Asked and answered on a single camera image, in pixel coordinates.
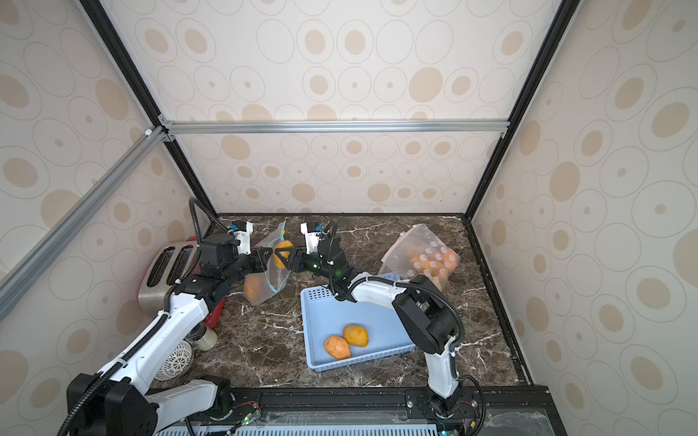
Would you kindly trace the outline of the clear blue zipper bag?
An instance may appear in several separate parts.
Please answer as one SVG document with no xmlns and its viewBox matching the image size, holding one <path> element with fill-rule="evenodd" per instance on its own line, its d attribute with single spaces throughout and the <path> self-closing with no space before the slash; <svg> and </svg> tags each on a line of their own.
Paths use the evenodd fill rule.
<svg viewBox="0 0 698 436">
<path fill-rule="evenodd" d="M 271 234 L 265 236 L 265 238 L 257 242 L 254 245 L 254 247 L 271 247 L 272 249 L 274 249 L 274 247 L 278 243 L 287 240 L 285 238 L 285 227 L 286 221 L 283 221 L 282 223 L 280 223 L 280 225 L 278 225 L 278 227 L 276 227 L 276 230 L 274 230 L 274 232 L 271 232 Z M 290 272 L 287 270 L 276 268 L 272 256 L 272 258 L 267 262 L 266 271 L 261 272 L 260 274 L 265 275 L 265 279 L 269 287 L 267 298 L 268 300 L 283 290 Z"/>
</svg>

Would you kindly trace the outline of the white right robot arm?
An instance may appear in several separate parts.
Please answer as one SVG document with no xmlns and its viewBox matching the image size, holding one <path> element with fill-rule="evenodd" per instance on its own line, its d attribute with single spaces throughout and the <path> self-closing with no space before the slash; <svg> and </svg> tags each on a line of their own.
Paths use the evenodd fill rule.
<svg viewBox="0 0 698 436">
<path fill-rule="evenodd" d="M 456 349 L 465 341 L 465 327 L 456 307 L 423 274 L 396 281 L 361 272 L 348 263 L 337 238 L 324 235 L 316 247 L 276 247 L 274 257 L 293 273 L 310 272 L 327 279 L 338 301 L 373 303 L 392 309 L 416 348 L 425 353 L 428 388 L 444 403 L 461 392 Z"/>
</svg>

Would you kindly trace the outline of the clear pink zipper bag spare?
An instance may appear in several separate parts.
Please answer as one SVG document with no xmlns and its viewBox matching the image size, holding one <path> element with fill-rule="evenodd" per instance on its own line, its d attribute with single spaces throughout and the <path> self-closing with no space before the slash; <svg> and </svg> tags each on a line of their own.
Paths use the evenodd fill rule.
<svg viewBox="0 0 698 436">
<path fill-rule="evenodd" d="M 409 280 L 424 275 L 441 291 L 458 267 L 460 257 L 420 223 L 401 233 L 381 262 L 379 274 L 397 274 Z"/>
</svg>

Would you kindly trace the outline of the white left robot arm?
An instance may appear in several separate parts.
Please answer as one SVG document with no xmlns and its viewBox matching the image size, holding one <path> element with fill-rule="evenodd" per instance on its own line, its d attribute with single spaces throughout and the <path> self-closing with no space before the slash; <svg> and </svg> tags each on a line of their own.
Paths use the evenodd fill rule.
<svg viewBox="0 0 698 436">
<path fill-rule="evenodd" d="M 67 388 L 60 435 L 154 435 L 186 417 L 231 410 L 222 381 L 198 380 L 149 394 L 157 372 L 178 345 L 205 322 L 232 284 L 266 271 L 270 247 L 253 247 L 247 232 L 213 234 L 197 242 L 196 261 L 165 294 L 164 307 L 138 337 L 96 374 L 79 374 Z"/>
</svg>

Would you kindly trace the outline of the yellow potato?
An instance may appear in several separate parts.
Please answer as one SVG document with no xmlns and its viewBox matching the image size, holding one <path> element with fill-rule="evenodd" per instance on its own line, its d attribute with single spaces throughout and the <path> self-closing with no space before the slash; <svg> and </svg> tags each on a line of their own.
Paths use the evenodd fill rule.
<svg viewBox="0 0 698 436">
<path fill-rule="evenodd" d="M 354 347 L 365 348 L 369 344 L 367 329 L 357 324 L 349 324 L 343 328 L 343 338 Z"/>
</svg>

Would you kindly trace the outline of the orange wrinkled potato front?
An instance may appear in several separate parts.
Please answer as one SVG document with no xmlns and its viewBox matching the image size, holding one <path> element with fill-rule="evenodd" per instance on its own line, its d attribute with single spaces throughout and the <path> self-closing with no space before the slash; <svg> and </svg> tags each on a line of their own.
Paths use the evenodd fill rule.
<svg viewBox="0 0 698 436">
<path fill-rule="evenodd" d="M 324 342 L 324 348 L 331 357 L 338 361 L 349 359 L 352 356 L 349 343 L 341 336 L 332 335 L 328 337 Z"/>
</svg>

